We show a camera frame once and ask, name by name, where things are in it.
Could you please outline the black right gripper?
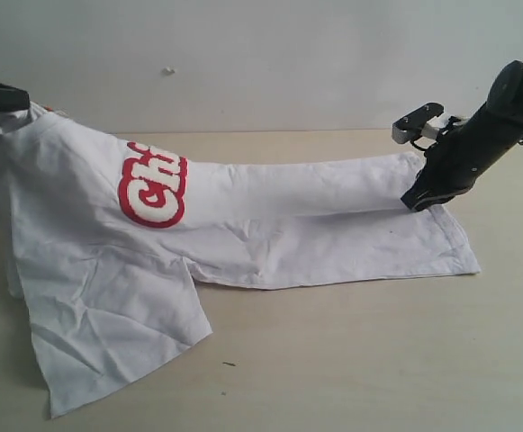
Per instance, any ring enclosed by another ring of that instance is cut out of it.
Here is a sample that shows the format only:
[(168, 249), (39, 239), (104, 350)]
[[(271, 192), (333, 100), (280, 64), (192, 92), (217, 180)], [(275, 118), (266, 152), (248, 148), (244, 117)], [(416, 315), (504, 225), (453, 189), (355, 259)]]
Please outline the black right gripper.
[[(429, 122), (443, 113), (440, 103), (425, 103), (392, 124), (392, 140), (400, 145), (413, 145), (422, 138), (435, 140), (440, 129)], [(472, 187), (503, 155), (504, 121), (491, 114), (476, 114), (428, 152), (426, 165), (401, 201), (412, 212), (447, 203), (456, 191)]]

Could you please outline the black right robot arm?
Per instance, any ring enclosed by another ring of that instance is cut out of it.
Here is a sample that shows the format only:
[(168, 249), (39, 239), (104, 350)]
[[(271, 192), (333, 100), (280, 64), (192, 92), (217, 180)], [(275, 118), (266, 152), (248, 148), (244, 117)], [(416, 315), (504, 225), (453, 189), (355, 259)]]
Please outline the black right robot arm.
[(441, 127), (429, 124), (443, 113), (441, 104), (425, 103), (392, 125), (392, 139), (411, 144), (426, 159), (401, 197), (415, 212), (467, 193), (510, 149), (523, 145), (523, 63), (515, 60), (498, 74), (471, 118), (450, 116)]

